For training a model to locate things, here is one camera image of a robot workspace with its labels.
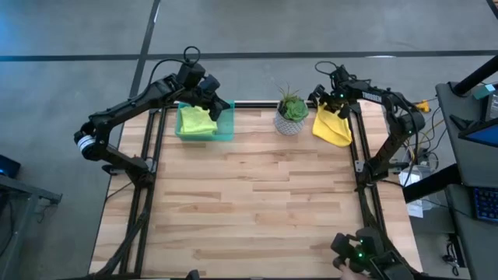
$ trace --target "computer screen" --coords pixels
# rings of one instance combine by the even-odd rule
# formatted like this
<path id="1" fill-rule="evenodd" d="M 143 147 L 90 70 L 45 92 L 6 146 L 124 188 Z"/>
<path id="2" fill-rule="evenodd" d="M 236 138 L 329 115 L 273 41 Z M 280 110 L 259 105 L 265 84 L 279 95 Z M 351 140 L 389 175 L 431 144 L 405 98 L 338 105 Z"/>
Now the computer screen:
<path id="1" fill-rule="evenodd" d="M 474 131 L 465 136 L 468 140 L 485 145 L 498 146 L 498 124 L 491 125 L 479 131 Z"/>

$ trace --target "yellow rag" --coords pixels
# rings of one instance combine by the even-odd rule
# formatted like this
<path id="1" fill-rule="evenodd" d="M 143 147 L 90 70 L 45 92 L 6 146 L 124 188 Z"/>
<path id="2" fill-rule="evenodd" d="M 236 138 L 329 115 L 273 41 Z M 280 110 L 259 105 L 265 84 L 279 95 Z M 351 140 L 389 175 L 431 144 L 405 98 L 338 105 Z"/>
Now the yellow rag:
<path id="1" fill-rule="evenodd" d="M 313 124 L 313 135 L 339 147 L 351 144 L 352 138 L 348 120 L 338 117 L 338 112 L 334 114 L 324 110 L 325 105 L 318 106 L 317 116 Z"/>
<path id="2" fill-rule="evenodd" d="M 182 135 L 213 135 L 218 130 L 215 121 L 211 121 L 209 110 L 201 107 L 183 107 L 180 109 Z"/>

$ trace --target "gray floor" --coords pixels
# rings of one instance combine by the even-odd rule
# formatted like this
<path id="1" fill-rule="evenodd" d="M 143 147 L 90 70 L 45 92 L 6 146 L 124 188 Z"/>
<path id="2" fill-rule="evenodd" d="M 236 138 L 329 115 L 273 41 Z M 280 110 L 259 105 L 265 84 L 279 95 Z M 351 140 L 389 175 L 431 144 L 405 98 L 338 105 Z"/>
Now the gray floor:
<path id="1" fill-rule="evenodd" d="M 0 0 L 0 56 L 139 54 L 152 3 Z M 150 53 L 180 53 L 190 44 L 216 53 L 497 49 L 497 27 L 484 0 L 317 0 L 306 4 L 295 0 L 162 0 Z M 437 83 L 459 80 L 488 59 L 333 61 L 346 65 L 359 78 L 370 78 L 379 87 L 391 87 L 417 101 L 434 97 Z M 313 69 L 318 60 L 222 60 L 202 61 L 202 65 L 221 82 L 223 98 L 276 100 L 276 86 L 286 82 L 300 89 L 302 97 L 318 83 L 329 86 L 328 78 Z M 100 170 L 102 163 L 81 157 L 72 134 L 89 114 L 128 96 L 136 65 L 136 61 L 0 62 L 0 154 L 23 164 L 21 180 L 64 194 L 57 211 L 40 225 L 33 222 L 23 248 L 21 279 L 87 272 L 109 176 Z M 152 61 L 147 62 L 141 89 L 152 66 Z M 177 69 L 174 62 L 164 64 L 156 77 Z M 437 101 L 431 105 L 435 109 Z M 436 129 L 436 140 L 443 129 L 443 125 Z M 114 144 L 118 135 L 117 128 Z M 454 162 L 447 136 L 437 155 L 441 166 Z M 423 259 L 439 260 L 444 253 L 442 236 L 420 235 L 416 241 Z M 431 275 L 451 275 L 450 267 L 437 261 L 424 261 L 423 268 Z"/>

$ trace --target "keyboard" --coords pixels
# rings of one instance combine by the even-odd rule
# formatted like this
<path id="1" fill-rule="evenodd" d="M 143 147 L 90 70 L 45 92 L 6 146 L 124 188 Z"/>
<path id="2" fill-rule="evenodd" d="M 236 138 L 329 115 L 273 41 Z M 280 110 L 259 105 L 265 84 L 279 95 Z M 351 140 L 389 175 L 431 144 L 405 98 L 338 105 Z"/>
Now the keyboard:
<path id="1" fill-rule="evenodd" d="M 474 209 L 477 219 L 498 222 L 498 188 L 474 187 Z"/>

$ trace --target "teal plastic bin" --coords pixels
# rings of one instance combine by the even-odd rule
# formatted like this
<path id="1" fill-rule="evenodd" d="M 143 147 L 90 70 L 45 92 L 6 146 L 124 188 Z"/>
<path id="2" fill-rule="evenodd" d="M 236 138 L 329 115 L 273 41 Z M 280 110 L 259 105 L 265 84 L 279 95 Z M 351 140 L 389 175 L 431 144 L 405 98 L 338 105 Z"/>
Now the teal plastic bin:
<path id="1" fill-rule="evenodd" d="M 180 109 L 183 107 L 190 107 L 187 103 L 179 103 L 177 110 L 177 126 L 174 133 L 182 141 L 232 141 L 233 140 L 233 114 L 235 110 L 235 102 L 233 100 L 225 100 L 230 104 L 230 109 L 221 111 L 221 114 L 216 121 L 218 125 L 218 131 L 214 135 L 210 136 L 195 136 L 195 135 L 181 135 L 181 114 Z"/>

